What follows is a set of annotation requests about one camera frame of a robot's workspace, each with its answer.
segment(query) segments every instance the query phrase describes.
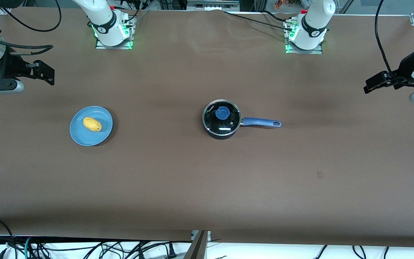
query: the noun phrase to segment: blue lid knob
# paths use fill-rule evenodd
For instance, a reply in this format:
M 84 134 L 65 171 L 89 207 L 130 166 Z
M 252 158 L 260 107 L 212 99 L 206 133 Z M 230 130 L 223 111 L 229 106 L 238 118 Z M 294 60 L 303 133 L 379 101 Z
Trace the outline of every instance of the blue lid knob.
M 218 107 L 218 110 L 215 111 L 215 115 L 219 120 L 226 120 L 230 116 L 231 112 L 225 106 Z

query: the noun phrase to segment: potato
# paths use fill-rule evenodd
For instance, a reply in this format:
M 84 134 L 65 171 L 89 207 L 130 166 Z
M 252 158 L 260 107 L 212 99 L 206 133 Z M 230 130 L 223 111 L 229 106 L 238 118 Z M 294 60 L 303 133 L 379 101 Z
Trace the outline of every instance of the potato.
M 82 123 L 84 124 L 84 127 L 93 132 L 99 132 L 102 130 L 102 123 L 100 123 L 94 118 L 85 117 Z

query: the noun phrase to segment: brown table surface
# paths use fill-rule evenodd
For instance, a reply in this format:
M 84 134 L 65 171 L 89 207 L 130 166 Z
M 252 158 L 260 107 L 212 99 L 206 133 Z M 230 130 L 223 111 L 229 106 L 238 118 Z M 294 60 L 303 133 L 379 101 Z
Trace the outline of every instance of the brown table surface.
M 56 12 L 13 10 L 36 28 Z M 24 58 L 56 70 L 55 86 L 0 95 L 0 219 L 14 234 L 414 246 L 413 89 L 363 93 L 385 69 L 372 16 L 333 17 L 324 54 L 298 55 L 279 29 L 220 11 L 149 12 L 133 50 L 96 50 L 84 12 L 62 13 L 49 33 L 0 17 L 6 41 L 53 44 Z M 396 68 L 414 27 L 379 23 Z M 201 113 L 216 99 L 283 126 L 212 139 Z M 89 105 L 114 116 L 101 146 L 69 135 Z

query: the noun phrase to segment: saucepan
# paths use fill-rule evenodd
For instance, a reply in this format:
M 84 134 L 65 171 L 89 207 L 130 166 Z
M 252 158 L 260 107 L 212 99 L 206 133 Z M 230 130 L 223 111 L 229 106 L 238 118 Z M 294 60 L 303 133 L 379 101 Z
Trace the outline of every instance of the saucepan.
M 229 100 L 215 100 L 202 113 L 202 122 L 207 133 L 215 139 L 232 137 L 240 126 L 265 126 L 279 128 L 278 120 L 242 117 L 239 108 Z

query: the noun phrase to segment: blue pan handle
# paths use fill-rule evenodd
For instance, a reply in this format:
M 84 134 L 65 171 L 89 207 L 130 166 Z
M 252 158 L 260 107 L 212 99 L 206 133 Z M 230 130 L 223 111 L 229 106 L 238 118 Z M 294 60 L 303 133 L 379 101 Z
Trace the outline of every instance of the blue pan handle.
M 282 123 L 278 120 L 267 120 L 267 119 L 260 119 L 260 118 L 245 117 L 243 125 L 244 126 L 259 125 L 259 126 L 279 128 L 282 126 Z

